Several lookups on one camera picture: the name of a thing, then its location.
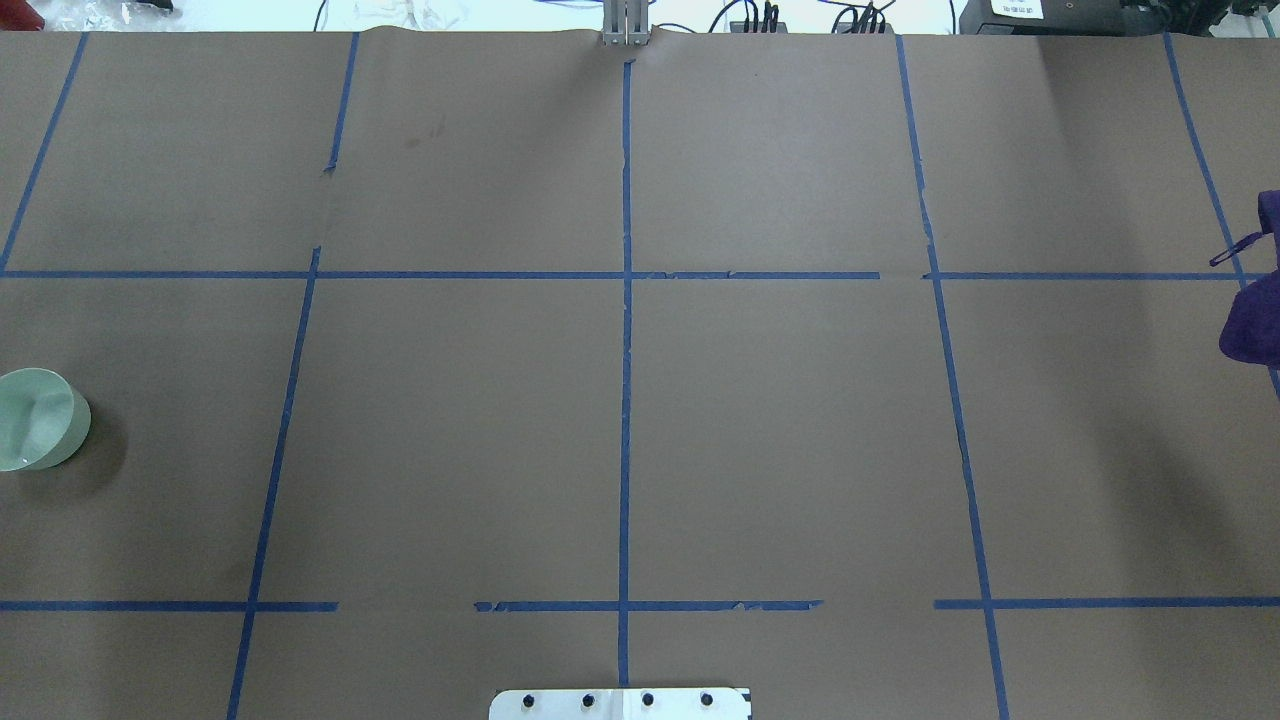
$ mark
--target green bowl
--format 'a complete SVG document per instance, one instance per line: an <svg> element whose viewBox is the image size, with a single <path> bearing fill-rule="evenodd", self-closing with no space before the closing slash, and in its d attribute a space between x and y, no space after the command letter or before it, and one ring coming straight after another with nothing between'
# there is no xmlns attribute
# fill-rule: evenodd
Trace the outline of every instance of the green bowl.
<svg viewBox="0 0 1280 720"><path fill-rule="evenodd" d="M0 471L41 470L70 457L88 434L84 396L52 370L0 377Z"/></svg>

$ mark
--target white floor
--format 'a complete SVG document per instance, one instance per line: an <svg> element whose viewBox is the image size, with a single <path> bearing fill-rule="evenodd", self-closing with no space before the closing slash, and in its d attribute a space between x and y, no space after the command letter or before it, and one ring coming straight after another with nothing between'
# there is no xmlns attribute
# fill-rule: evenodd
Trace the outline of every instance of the white floor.
<svg viewBox="0 0 1280 720"><path fill-rule="evenodd" d="M956 13L965 0L955 0ZM51 29L116 31L306 31L320 0L174 0L178 12L161 15L152 8L122 0L31 0ZM654 23L681 23L704 32L723 0L658 0ZM781 19L791 32L828 32L840 8L822 0L782 3ZM737 17L737 10L728 13ZM900 33L945 35L951 28L946 0L899 0L886 13ZM1280 23L1280 13L1274 13ZM554 31L599 28L600 10L590 0L330 0L320 14L326 31L399 26L413 29ZM1220 37L1266 37L1262 22L1228 15L1215 28Z"/></svg>

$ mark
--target purple cloth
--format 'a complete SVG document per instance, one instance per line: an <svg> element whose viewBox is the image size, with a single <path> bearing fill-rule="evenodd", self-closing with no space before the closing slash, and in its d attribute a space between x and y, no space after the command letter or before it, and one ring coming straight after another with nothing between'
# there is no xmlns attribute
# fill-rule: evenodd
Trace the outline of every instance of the purple cloth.
<svg viewBox="0 0 1280 720"><path fill-rule="evenodd" d="M1258 193L1260 237L1280 228L1280 190ZM1280 240L1276 241L1280 266ZM1235 296L1217 346L1228 357L1280 368L1280 269Z"/></svg>

